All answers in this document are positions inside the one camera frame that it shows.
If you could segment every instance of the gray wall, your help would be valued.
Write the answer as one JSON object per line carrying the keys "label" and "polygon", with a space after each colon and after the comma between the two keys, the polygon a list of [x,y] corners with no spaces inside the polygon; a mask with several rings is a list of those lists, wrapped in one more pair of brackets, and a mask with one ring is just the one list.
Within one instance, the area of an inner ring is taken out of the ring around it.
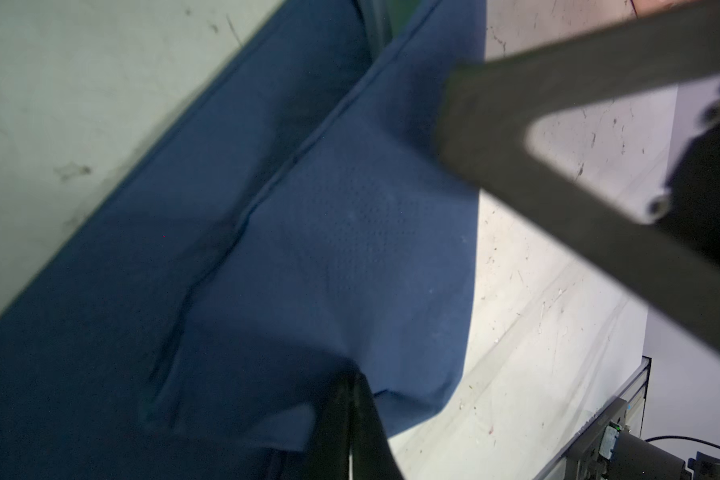
{"label": "gray wall", "polygon": [[[715,78],[678,88],[670,165],[699,133],[698,113],[719,86]],[[655,311],[648,313],[643,354],[653,359],[643,438],[681,435],[720,445],[720,356]],[[660,440],[656,446],[686,460],[697,451],[720,458],[720,450],[694,442]]]}

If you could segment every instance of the white wall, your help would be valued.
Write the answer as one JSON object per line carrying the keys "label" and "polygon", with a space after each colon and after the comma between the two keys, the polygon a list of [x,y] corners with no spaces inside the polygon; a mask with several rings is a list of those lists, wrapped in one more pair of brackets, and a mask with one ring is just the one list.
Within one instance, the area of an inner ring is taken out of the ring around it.
{"label": "white wall", "polygon": [[[643,419],[643,438],[696,437],[720,445],[720,356],[663,315],[648,313],[646,356],[653,359]],[[656,446],[685,460],[696,452],[720,458],[720,450],[684,440]]]}

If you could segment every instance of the blue fabric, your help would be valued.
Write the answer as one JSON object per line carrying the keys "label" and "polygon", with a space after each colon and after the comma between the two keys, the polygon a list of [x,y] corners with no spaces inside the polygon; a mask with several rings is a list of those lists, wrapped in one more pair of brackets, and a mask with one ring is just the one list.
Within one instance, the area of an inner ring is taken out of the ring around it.
{"label": "blue fabric", "polygon": [[261,478],[356,366],[388,433],[442,408],[478,197],[430,136],[483,44],[431,0],[372,64],[289,0],[0,318],[0,478]]}

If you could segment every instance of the black cable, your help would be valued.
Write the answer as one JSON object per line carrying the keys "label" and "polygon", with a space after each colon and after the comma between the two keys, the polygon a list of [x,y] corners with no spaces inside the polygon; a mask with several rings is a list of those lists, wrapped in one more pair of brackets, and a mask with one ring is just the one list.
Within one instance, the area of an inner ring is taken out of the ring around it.
{"label": "black cable", "polygon": [[719,445],[716,445],[716,444],[714,444],[714,443],[712,443],[712,442],[708,442],[707,440],[699,440],[698,438],[694,438],[694,437],[683,437],[683,436],[679,436],[679,435],[664,435],[664,436],[661,436],[661,437],[652,437],[652,438],[648,438],[648,439],[646,440],[646,442],[654,442],[655,440],[665,440],[665,439],[668,439],[668,438],[673,438],[673,439],[676,439],[676,440],[689,440],[689,441],[691,441],[691,442],[703,443],[704,445],[708,445],[708,446],[710,446],[710,447],[715,447],[715,448],[717,448],[718,450],[720,450],[720,446],[719,446]]}

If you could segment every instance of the dirty white surface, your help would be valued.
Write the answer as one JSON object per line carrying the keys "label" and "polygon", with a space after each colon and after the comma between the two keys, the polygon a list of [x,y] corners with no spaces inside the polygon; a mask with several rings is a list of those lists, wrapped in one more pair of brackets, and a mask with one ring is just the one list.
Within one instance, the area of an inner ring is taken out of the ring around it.
{"label": "dirty white surface", "polygon": [[0,311],[279,0],[0,0]]}
{"label": "dirty white surface", "polygon": [[[633,16],[623,1],[491,0],[487,56]],[[672,87],[551,115],[529,148],[646,222],[675,97]],[[440,415],[392,439],[406,478],[533,478],[640,364],[645,304],[488,195],[477,262],[461,385]]]}
{"label": "dirty white surface", "polygon": [[[0,0],[0,311],[278,0]],[[632,15],[624,0],[491,0],[487,53]],[[640,217],[672,89],[542,119],[530,146]],[[392,440],[407,478],[532,478],[640,364],[646,307],[487,195],[464,380]]]}

